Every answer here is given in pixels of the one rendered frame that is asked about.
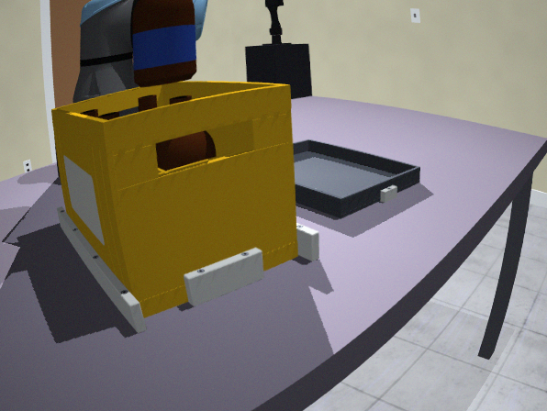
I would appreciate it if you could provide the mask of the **yellow crate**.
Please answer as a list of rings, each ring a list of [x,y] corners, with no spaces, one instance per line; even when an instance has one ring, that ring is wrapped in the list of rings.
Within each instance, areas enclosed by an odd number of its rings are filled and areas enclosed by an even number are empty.
[[[130,109],[151,94],[153,109],[80,114]],[[192,100],[170,105],[181,95]],[[188,302],[184,274],[254,248],[263,271],[298,256],[290,84],[186,81],[57,108],[66,213],[144,318]],[[158,168],[155,143],[205,130],[217,157]]]

